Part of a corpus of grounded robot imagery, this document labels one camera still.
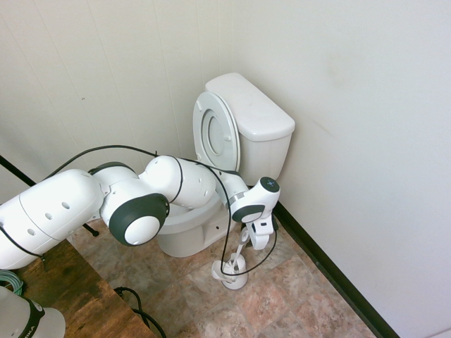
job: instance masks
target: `toilet tank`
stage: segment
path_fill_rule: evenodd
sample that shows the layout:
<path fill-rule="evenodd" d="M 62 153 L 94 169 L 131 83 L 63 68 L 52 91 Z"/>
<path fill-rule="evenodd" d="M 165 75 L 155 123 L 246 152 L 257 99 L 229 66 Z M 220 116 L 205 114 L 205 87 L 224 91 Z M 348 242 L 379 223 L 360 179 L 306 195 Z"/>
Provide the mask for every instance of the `toilet tank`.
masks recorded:
<path fill-rule="evenodd" d="M 217 77 L 205 90 L 220 96 L 235 118 L 241 148 L 238 172 L 246 184 L 255 185 L 263 176 L 277 179 L 295 121 L 240 74 Z"/>

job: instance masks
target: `black cable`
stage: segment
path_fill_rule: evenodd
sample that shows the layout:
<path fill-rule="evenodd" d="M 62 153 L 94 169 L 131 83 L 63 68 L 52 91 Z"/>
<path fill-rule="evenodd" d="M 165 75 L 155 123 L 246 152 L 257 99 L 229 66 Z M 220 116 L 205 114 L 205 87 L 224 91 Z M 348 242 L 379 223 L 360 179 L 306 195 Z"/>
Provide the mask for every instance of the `black cable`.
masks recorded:
<path fill-rule="evenodd" d="M 65 162 L 63 165 L 61 165 L 59 168 L 57 168 L 53 173 L 51 173 L 51 174 L 50 174 L 49 176 L 47 176 L 45 179 L 54 176 L 54 175 L 55 175 L 57 172 L 59 172 L 61 169 L 63 169 L 64 167 L 66 167 L 67 165 L 69 165 L 69 164 L 71 164 L 73 161 L 75 161 L 77 158 L 79 158 L 79 157 L 81 157 L 81 156 L 83 156 L 83 155 L 85 155 L 85 154 L 88 154 L 88 153 L 90 153 L 90 152 L 92 152 L 92 151 L 97 151 L 97 150 L 102 150 L 102 149 L 112 149 L 112 148 L 124 148 L 124 149 L 130 149 L 130 150 L 138 151 L 138 152 L 140 152 L 140 153 L 144 153 L 144 154 L 147 154 L 147 155 L 150 155 L 150 156 L 153 156 L 153 157 L 158 157 L 158 156 L 159 156 L 158 154 L 153 154 L 153 153 L 150 153 L 150 152 L 148 152 L 148 151 L 145 151 L 145 150 L 142 150 L 142 149 L 139 149 L 139 148 L 135 148 L 135 147 L 133 147 L 133 146 L 122 146 L 122 145 L 116 145 L 116 144 L 114 144 L 114 145 L 109 145 L 109 146 L 98 146 L 98 147 L 96 147 L 96 148 L 91 148 L 91 149 L 88 149 L 88 150 L 85 150 L 85 151 L 79 153 L 78 155 L 75 155 L 75 156 L 72 157 L 69 161 Z M 213 173 L 213 175 L 216 177 L 216 179 L 218 180 L 218 182 L 220 183 L 220 185 L 221 185 L 221 187 L 222 187 L 222 189 L 223 189 L 223 191 L 224 191 L 225 198 L 227 199 L 227 209 L 228 209 L 228 226 L 227 226 L 227 234 L 225 235 L 224 249 L 223 249 L 223 253 L 222 253 L 222 256 L 221 256 L 221 261 L 224 262 L 224 258 L 225 258 L 226 250 L 227 250 L 228 238 L 229 238 L 229 236 L 230 236 L 230 227 L 231 227 L 231 225 L 232 225 L 232 213 L 230 212 L 230 202 L 229 202 L 229 198 L 228 198 L 228 195 L 227 195 L 226 187 L 224 187 L 224 184 L 222 183 L 221 179 L 220 179 L 219 176 L 213 171 L 212 168 L 214 168 L 214 169 L 216 169 L 216 170 L 218 170 L 218 171 L 220 171 L 220 172 L 221 172 L 221 171 L 224 171 L 224 172 L 226 173 L 227 171 L 226 171 L 226 170 L 221 170 L 221 169 L 218 169 L 218 168 L 215 168 L 215 167 L 212 167 L 212 166 L 210 166 L 210 165 L 204 164 L 204 163 L 199 162 L 199 161 L 196 161 L 196 160 L 190 160 L 190 159 L 188 159 L 188 158 L 183 158 L 183 160 L 188 161 L 188 162 L 193 162 L 193 163 L 196 163 L 196 164 L 198 164 L 198 165 L 202 165 L 202 166 L 204 166 L 205 168 L 207 168 L 208 170 L 210 170 L 211 173 Z M 180 193 L 180 190 L 182 189 L 182 183 L 183 183 L 182 166 L 180 165 L 180 162 L 177 161 L 177 163 L 178 163 L 178 165 L 180 166 L 180 174 L 181 174 L 182 177 L 181 177 L 181 182 L 180 182 L 180 188 L 179 188 L 179 190 L 178 190 L 177 195 L 175 196 L 176 198 L 177 198 L 178 194 Z M 254 269 L 258 268 L 258 267 L 259 267 L 261 264 L 263 264 L 263 262 L 269 257 L 269 255 L 271 255 L 271 253 L 273 252 L 274 248 L 276 247 L 276 242 L 277 242 L 277 232 L 276 232 L 276 231 L 274 231 L 274 232 L 275 232 L 274 245 L 273 245 L 272 249 L 269 251 L 268 255 L 266 255 L 266 257 L 265 257 L 260 263 L 258 263 L 257 265 L 255 265 L 253 268 L 250 268 L 249 270 L 244 271 L 243 273 L 235 273 L 235 274 L 225 273 L 225 272 L 223 271 L 223 264 L 221 264 L 221 273 L 223 273 L 223 274 L 226 275 L 226 276 L 231 276 L 231 277 L 233 277 L 233 276 L 239 276 L 239 275 L 244 275 L 244 274 L 246 274 L 246 273 L 250 273 L 250 272 L 253 271 Z"/>
<path fill-rule="evenodd" d="M 172 202 L 174 202 L 174 201 L 177 199 L 178 195 L 179 195 L 180 192 L 182 191 L 182 185 L 183 185 L 183 170 L 182 170 L 182 165 L 180 164 L 180 161 L 179 161 L 175 156 L 172 156 L 172 155 L 167 155 L 167 156 L 172 157 L 174 160 L 176 160 L 176 161 L 177 161 L 177 164 L 178 164 L 178 167 L 180 168 L 180 186 L 179 186 L 179 188 L 178 188 L 177 194 L 175 194 L 175 197 L 172 199 L 172 201 L 169 202 L 169 203 L 171 204 Z"/>
<path fill-rule="evenodd" d="M 148 314 L 145 313 L 144 311 L 137 310 L 136 308 L 132 308 L 132 310 L 133 310 L 134 313 L 138 313 L 138 314 L 140 314 L 141 316 L 144 316 L 144 317 L 146 317 L 148 320 L 150 320 L 150 321 L 152 322 L 152 324 L 154 324 L 154 326 L 156 327 L 156 329 L 160 332 L 161 337 L 162 337 L 162 338 L 166 338 L 166 334 L 164 333 L 163 328 L 156 322 L 155 319 L 153 319 L 150 315 L 148 315 Z"/>
<path fill-rule="evenodd" d="M 45 261 L 45 257 L 44 255 L 39 255 L 37 253 L 32 253 L 31 251 L 28 251 L 26 248 L 22 247 L 19 243 L 17 243 L 7 232 L 6 230 L 3 228 L 3 225 L 0 223 L 0 231 L 3 232 L 3 234 L 5 235 L 5 237 L 7 239 L 9 239 L 9 241 L 11 243 L 13 243 L 16 247 L 18 247 L 20 250 L 22 250 L 23 252 L 25 252 L 26 254 L 29 254 L 31 256 L 34 257 L 38 257 L 41 259 L 41 261 Z"/>
<path fill-rule="evenodd" d="M 46 180 L 47 178 L 50 178 L 50 177 L 54 176 L 54 175 L 57 174 L 61 169 L 63 169 L 64 167 L 66 167 L 67 165 L 69 165 L 69 164 L 71 164 L 73 161 L 75 161 L 77 158 L 79 158 L 79 157 L 81 157 L 81 156 L 83 156 L 83 155 L 85 155 L 85 154 L 88 154 L 88 153 L 91 153 L 91 152 L 97 151 L 97 150 L 102 150 L 102 149 L 112 149 L 112 148 L 131 149 L 131 150 L 138 151 L 138 152 L 140 152 L 140 153 L 144 153 L 144 154 L 147 154 L 147 155 L 150 155 L 150 156 L 153 156 L 153 157 L 159 156 L 159 155 L 157 155 L 157 154 L 150 153 L 150 152 L 148 152 L 148 151 L 145 151 L 145 150 L 142 150 L 142 149 L 135 148 L 135 147 L 133 147 L 133 146 L 122 146 L 122 145 L 120 145 L 120 144 L 113 144 L 113 145 L 110 145 L 110 146 L 98 146 L 98 147 L 96 147 L 96 148 L 91 148 L 91 149 L 88 149 L 88 150 L 85 150 L 85 151 L 79 153 L 78 155 L 75 155 L 75 156 L 72 157 L 69 161 L 65 162 L 63 165 L 60 165 L 59 168 L 57 168 L 52 174 L 50 174 L 49 176 L 47 176 L 47 177 L 44 178 L 44 179 Z"/>
<path fill-rule="evenodd" d="M 114 291 L 116 291 L 116 293 L 117 293 L 120 297 L 122 297 L 122 295 L 123 295 L 122 291 L 128 291 L 128 292 L 131 292 L 131 293 L 136 297 L 136 300 L 137 300 L 137 302 L 138 302 L 138 308 L 139 308 L 139 310 L 142 311 L 141 298 L 140 298 L 140 296 L 138 295 L 138 293 L 137 293 L 135 290 L 133 290 L 133 289 L 131 289 L 131 288 L 129 288 L 129 287 L 116 287 L 116 288 L 114 289 Z M 147 327 L 149 327 L 149 323 L 147 322 L 147 319 L 146 319 L 144 316 L 141 316 L 141 317 L 142 317 L 142 321 L 144 322 L 144 324 L 145 324 Z"/>
<path fill-rule="evenodd" d="M 137 293 L 135 290 L 133 290 L 133 289 L 131 289 L 131 288 L 129 288 L 129 287 L 116 287 L 116 288 L 114 289 L 114 291 L 115 291 L 120 297 L 122 297 L 122 295 L 123 295 L 122 291 L 128 291 L 128 292 L 131 292 L 131 293 L 136 297 L 136 300 L 137 300 L 137 302 L 138 302 L 138 309 L 132 308 L 133 312 L 135 312 L 135 313 L 141 315 L 142 321 L 143 321 L 144 324 L 145 324 L 147 327 L 149 327 L 149 328 L 150 328 L 150 325 L 149 325 L 149 322 L 147 322 L 147 320 L 150 320 L 150 321 L 152 322 L 152 324 L 156 327 L 156 329 L 160 332 L 162 338 L 166 338 L 166 334 L 164 333 L 163 328 L 156 322 L 155 319 L 153 319 L 149 314 L 145 313 L 145 312 L 142 310 L 142 306 L 141 306 L 141 298 L 140 298 L 140 296 L 138 295 L 138 293 Z"/>
<path fill-rule="evenodd" d="M 222 189 L 223 189 L 223 191 L 224 191 L 225 198 L 227 199 L 227 209 L 228 209 L 228 226 L 227 226 L 227 234 L 225 235 L 224 248 L 223 248 L 223 253 L 222 253 L 222 256 L 221 256 L 221 262 L 224 262 L 224 258 L 225 258 L 225 256 L 226 256 L 226 250 L 227 250 L 228 237 L 229 237 L 229 235 L 230 235 L 230 227 L 231 227 L 231 225 L 232 225 L 232 213 L 231 213 L 231 211 L 230 211 L 230 202 L 229 202 L 229 199 L 228 199 L 226 187 L 224 187 L 224 184 L 222 183 L 221 179 L 219 178 L 219 176 L 218 176 L 218 175 L 214 172 L 214 170 L 212 169 L 212 168 L 214 168 L 214 167 L 211 167 L 210 165 L 201 163 L 201 162 L 199 162 L 199 161 L 190 160 L 190 159 L 187 159 L 187 158 L 184 158 L 184 160 L 185 160 L 185 161 L 189 161 L 189 162 L 193 162 L 193 163 L 200 164 L 200 165 L 204 166 L 205 168 L 207 168 L 208 170 L 210 170 L 210 171 L 213 173 L 213 175 L 215 175 L 216 179 L 219 181 L 219 183 L 221 184 L 221 187 L 222 187 Z M 263 259 L 262 259 L 258 264 L 256 264 L 254 267 L 252 267 L 252 268 L 250 268 L 249 270 L 246 270 L 246 271 L 244 271 L 244 272 L 242 272 L 242 273 L 233 273 L 233 274 L 232 274 L 232 273 L 225 273 L 225 272 L 224 272 L 224 269 L 223 269 L 223 264 L 221 264 L 221 269 L 220 269 L 220 270 L 221 270 L 221 273 L 222 273 L 223 275 L 225 275 L 225 276 L 241 276 L 241 275 L 245 275 L 245 274 L 250 273 L 251 271 L 257 269 L 261 264 L 264 263 L 264 261 L 266 261 L 266 259 L 269 257 L 269 255 L 272 254 L 273 250 L 275 249 L 276 243 L 277 243 L 277 231 L 274 231 L 274 235 L 275 235 L 275 237 L 274 237 L 274 245 L 273 245 L 273 247 L 271 248 L 271 250 L 269 251 L 269 253 L 266 255 L 266 257 L 263 258 Z"/>

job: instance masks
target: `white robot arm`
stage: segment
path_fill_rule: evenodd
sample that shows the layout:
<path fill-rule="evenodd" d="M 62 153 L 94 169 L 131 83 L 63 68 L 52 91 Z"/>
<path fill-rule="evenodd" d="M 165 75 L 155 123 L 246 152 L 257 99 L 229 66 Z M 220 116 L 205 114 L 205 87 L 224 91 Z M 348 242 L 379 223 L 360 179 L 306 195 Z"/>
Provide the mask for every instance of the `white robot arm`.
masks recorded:
<path fill-rule="evenodd" d="M 247 224 L 255 249 L 273 232 L 272 209 L 280 190 L 263 177 L 248 189 L 237 173 L 215 169 L 236 222 Z M 148 242 L 163 227 L 169 204 L 199 208 L 215 190 L 227 204 L 220 182 L 202 165 L 159 156 L 137 175 L 122 163 L 106 163 L 86 173 L 67 170 L 36 184 L 0 206 L 0 268 L 21 268 L 102 217 L 122 244 Z"/>

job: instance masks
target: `toilet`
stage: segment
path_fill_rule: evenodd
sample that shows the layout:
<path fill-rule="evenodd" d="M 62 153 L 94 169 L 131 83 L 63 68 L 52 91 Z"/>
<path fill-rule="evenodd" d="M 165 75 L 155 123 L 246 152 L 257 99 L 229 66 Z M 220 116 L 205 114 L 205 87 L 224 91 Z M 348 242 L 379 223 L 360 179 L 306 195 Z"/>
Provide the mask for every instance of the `toilet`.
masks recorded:
<path fill-rule="evenodd" d="M 251 82 L 237 73 L 205 85 L 193 112 L 197 160 L 238 171 L 248 186 L 263 176 L 277 179 L 295 129 L 294 120 Z M 188 257 L 225 236 L 228 211 L 218 194 L 201 208 L 171 204 L 157 235 L 169 256 Z"/>

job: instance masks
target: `toilet lid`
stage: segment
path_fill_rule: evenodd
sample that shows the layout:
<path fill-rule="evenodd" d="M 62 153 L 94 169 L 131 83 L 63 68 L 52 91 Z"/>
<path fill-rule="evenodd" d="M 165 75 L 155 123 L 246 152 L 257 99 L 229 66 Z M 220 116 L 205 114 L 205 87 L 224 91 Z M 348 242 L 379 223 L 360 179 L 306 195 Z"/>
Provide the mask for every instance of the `toilet lid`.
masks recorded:
<path fill-rule="evenodd" d="M 227 104 L 218 95 L 200 94 L 194 105 L 192 126 L 199 161 L 222 170 L 238 170 L 238 128 Z"/>

